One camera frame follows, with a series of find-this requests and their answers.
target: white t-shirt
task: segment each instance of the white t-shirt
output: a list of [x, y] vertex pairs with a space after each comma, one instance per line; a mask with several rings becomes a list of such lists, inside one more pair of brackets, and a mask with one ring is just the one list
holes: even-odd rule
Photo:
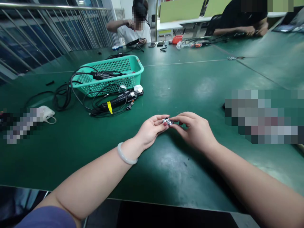
[[132, 30], [123, 25], [117, 29], [117, 34], [119, 38], [124, 38], [126, 44], [139, 38], [146, 38], [147, 43], [151, 43], [151, 29], [146, 22], [142, 30]]

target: metal railing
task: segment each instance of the metal railing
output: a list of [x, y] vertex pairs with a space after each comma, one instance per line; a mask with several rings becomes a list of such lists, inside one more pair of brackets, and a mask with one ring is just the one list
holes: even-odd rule
[[112, 20], [111, 9], [0, 3], [0, 64], [19, 74], [70, 51], [118, 45], [106, 29]]
[[125, 19], [124, 9], [115, 9], [117, 20]]

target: bracelet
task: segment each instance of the bracelet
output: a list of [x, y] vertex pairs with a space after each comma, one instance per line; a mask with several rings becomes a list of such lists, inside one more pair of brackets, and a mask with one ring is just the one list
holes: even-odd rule
[[123, 144], [123, 143], [121, 142], [121, 143], [119, 143], [118, 146], [117, 146], [117, 151], [118, 151], [118, 154], [119, 154], [120, 158], [121, 158], [125, 163], [127, 163], [127, 164], [129, 164], [129, 165], [134, 165], [134, 164], [136, 164], [137, 161], [138, 161], [138, 159], [136, 159], [136, 160], [129, 160], [129, 159], [127, 159], [127, 158], [123, 155], [123, 153], [122, 153], [122, 151], [121, 151], [121, 145], [122, 145], [122, 144]]

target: small red box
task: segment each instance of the small red box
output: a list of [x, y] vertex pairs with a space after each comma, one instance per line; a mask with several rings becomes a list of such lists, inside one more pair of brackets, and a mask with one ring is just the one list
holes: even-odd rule
[[173, 44], [177, 44], [179, 41], [181, 41], [183, 39], [183, 36], [182, 35], [179, 35], [179, 36], [175, 36], [173, 38]]

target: forearm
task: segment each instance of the forearm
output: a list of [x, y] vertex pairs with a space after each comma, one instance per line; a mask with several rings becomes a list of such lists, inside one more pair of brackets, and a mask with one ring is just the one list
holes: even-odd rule
[[[136, 138], [125, 141], [121, 149], [131, 160], [143, 152]], [[75, 218], [91, 214], [113, 191], [131, 168], [118, 155], [117, 147], [82, 167], [62, 182], [38, 207], [59, 203]]]
[[107, 30], [109, 32], [117, 33], [117, 29], [123, 25], [125, 25], [125, 20], [110, 21], [107, 23]]
[[213, 35], [223, 35], [225, 33], [231, 33], [231, 32], [237, 32], [238, 31], [238, 27], [236, 28], [217, 28]]
[[268, 22], [264, 22], [263, 24], [258, 25], [256, 30], [260, 29], [268, 29]]
[[264, 226], [304, 227], [304, 197], [222, 145], [205, 155]]

